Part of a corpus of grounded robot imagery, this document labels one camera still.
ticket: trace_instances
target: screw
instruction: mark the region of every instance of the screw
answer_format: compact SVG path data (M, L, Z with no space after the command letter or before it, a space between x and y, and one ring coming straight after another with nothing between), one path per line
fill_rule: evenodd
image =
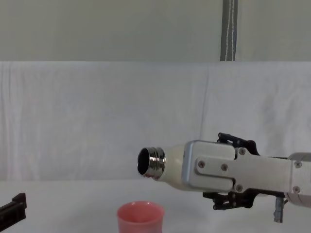
M222 169L222 171L227 171L228 170L228 165L227 164L222 164L221 169Z
M245 155L245 153L246 153L246 150L244 148L240 148L239 149L239 154L240 155Z
M235 188L238 192L242 192L242 190L243 190L243 186L242 185L240 185L240 184L238 184L237 186L236 186L236 188Z
M199 161L198 166L199 166L199 168L204 168L205 167L204 161Z
M296 162L294 163L294 165L295 165L296 168L301 168L302 163L301 163L300 161L296 161Z
M294 193L300 193L300 188L298 186L293 187Z

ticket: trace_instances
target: pink cup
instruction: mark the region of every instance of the pink cup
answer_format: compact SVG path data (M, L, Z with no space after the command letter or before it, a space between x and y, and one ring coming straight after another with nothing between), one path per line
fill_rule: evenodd
M119 233L162 233L164 209L150 201L121 206L117 213Z

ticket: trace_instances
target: black bracket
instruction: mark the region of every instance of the black bracket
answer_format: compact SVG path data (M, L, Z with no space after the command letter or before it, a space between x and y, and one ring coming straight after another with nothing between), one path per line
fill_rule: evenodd
M229 210L239 207L251 208L258 193L234 193L228 195L218 193L203 193L204 198L212 199L214 210Z
M253 155L259 155L257 151L256 143L252 140L244 140L235 136L232 136L230 134L226 133L219 133L218 134L218 140L217 143L223 143L223 144L230 144L234 148L244 147L246 148L251 154Z
M12 198L12 202L0 207L0 232L26 218L26 195L20 193Z

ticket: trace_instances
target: white cloth backdrop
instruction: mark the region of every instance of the white cloth backdrop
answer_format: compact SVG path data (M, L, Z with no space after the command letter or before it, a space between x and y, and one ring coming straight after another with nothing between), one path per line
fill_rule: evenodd
M0 66L0 179L137 178L144 146L199 138L206 65Z
M311 151L311 63L0 64L0 179L137 178L137 152L218 132Z

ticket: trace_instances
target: bolt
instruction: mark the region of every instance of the bolt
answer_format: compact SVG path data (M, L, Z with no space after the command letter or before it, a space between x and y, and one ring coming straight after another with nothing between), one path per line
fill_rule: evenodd
M301 168L302 163L301 163L300 161L296 161L296 162L294 163L294 165L295 165L296 168Z
M294 193L300 193L300 188L298 186L293 187Z
M276 198L276 210L274 211L274 222L283 222L284 198Z
M240 149L239 149L239 154L240 154L240 155L245 155L245 153L246 153L245 148L240 148Z
M243 190L243 186L242 185L240 185L240 184L238 184L237 186L236 186L236 188L235 188L238 192L242 192L242 190Z
M227 164L222 164L221 169L222 169L222 171L227 171L228 170L228 165Z
M204 168L205 167L205 163L204 161L199 161L199 164L198 164L199 168Z

